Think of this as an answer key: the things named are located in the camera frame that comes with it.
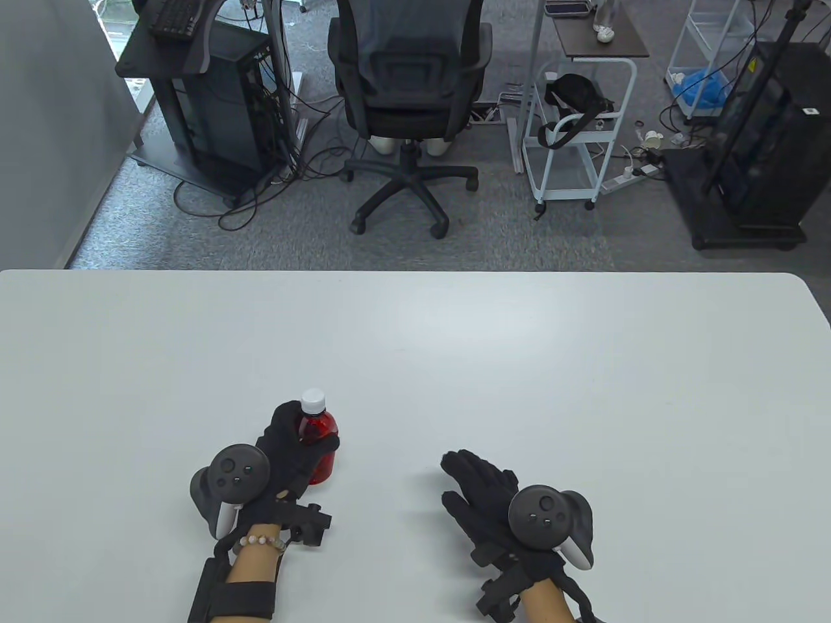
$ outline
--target clear bottle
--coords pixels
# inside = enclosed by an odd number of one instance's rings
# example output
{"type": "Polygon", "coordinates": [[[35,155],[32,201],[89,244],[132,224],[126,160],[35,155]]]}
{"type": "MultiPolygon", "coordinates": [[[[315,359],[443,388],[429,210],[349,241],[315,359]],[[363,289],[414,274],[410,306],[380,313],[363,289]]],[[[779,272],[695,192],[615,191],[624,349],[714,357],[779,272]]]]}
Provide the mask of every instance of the clear bottle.
{"type": "MultiPolygon", "coordinates": [[[[311,445],[337,433],[337,424],[332,414],[326,411],[326,396],[321,390],[306,390],[300,397],[302,417],[297,424],[300,443],[311,445]]],[[[320,484],[332,475],[335,453],[327,454],[314,470],[309,484],[320,484]]]]}
{"type": "Polygon", "coordinates": [[[601,28],[614,28],[615,17],[620,6],[621,0],[597,0],[597,8],[594,12],[595,32],[600,32],[601,28]]]}

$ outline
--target hand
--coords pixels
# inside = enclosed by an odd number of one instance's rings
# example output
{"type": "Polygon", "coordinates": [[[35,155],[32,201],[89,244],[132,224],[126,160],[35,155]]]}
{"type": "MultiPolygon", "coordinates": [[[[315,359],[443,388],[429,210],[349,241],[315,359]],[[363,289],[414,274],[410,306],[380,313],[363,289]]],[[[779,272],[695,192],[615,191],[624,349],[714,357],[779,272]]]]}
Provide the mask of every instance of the hand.
{"type": "Polygon", "coordinates": [[[297,436],[297,422],[301,417],[299,400],[284,403],[274,410],[271,424],[257,439],[257,447],[268,457],[271,475],[265,490],[239,511],[238,525],[271,523],[270,511],[276,498],[300,498],[320,459],[340,446],[337,435],[324,437],[312,445],[301,444],[297,436]]]}
{"type": "Polygon", "coordinates": [[[565,561],[552,550],[544,552],[527,548],[513,535],[508,525],[508,507],[519,491],[514,472],[499,470],[469,450],[449,452],[441,459],[441,468],[458,484],[464,494],[445,491],[441,503],[456,520],[468,538],[479,546],[486,542],[504,549],[508,555],[494,565],[505,571],[518,563],[532,582],[550,579],[574,599],[584,623],[595,621],[592,606],[577,582],[565,574],[565,561]]]}

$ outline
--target chair backrest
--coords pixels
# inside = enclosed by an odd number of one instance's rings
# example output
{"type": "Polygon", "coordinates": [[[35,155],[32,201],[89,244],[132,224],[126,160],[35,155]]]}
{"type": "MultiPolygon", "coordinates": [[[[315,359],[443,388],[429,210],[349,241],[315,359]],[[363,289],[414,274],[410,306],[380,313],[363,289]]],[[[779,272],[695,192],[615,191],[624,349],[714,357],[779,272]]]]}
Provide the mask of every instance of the chair backrest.
{"type": "Polygon", "coordinates": [[[367,104],[446,105],[479,60],[482,0],[337,0],[341,54],[356,62],[367,104]]]}

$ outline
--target chair base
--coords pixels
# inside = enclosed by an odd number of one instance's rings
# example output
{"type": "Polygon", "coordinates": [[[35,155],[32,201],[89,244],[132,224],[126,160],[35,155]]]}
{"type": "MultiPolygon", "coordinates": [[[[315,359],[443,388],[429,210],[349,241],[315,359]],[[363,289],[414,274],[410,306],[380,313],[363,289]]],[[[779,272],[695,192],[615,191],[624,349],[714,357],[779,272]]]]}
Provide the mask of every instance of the chair base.
{"type": "Polygon", "coordinates": [[[447,235],[447,230],[450,229],[450,219],[427,189],[425,182],[431,179],[466,178],[465,188],[475,192],[479,189],[479,170],[476,167],[462,166],[420,167],[418,156],[418,144],[415,141],[407,141],[401,145],[401,157],[398,164],[368,160],[347,160],[343,163],[343,169],[339,175],[344,182],[351,182],[355,171],[369,171],[390,178],[389,182],[355,212],[355,219],[349,226],[353,233],[358,236],[363,234],[366,231],[366,220],[379,205],[403,189],[410,189],[427,206],[435,219],[435,224],[430,227],[430,235],[437,240],[447,235]]]}

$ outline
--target bracelet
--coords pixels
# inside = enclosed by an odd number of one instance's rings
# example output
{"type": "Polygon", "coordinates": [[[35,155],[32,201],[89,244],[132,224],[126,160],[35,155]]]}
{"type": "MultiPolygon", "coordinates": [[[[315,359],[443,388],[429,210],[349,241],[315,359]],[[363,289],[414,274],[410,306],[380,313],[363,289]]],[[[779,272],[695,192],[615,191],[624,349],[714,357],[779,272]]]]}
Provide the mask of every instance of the bracelet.
{"type": "Polygon", "coordinates": [[[242,537],[239,539],[239,546],[245,547],[246,545],[270,545],[274,549],[276,549],[280,554],[283,554],[288,547],[288,543],[285,541],[281,541],[275,537],[255,537],[254,535],[250,537],[242,537]]]}

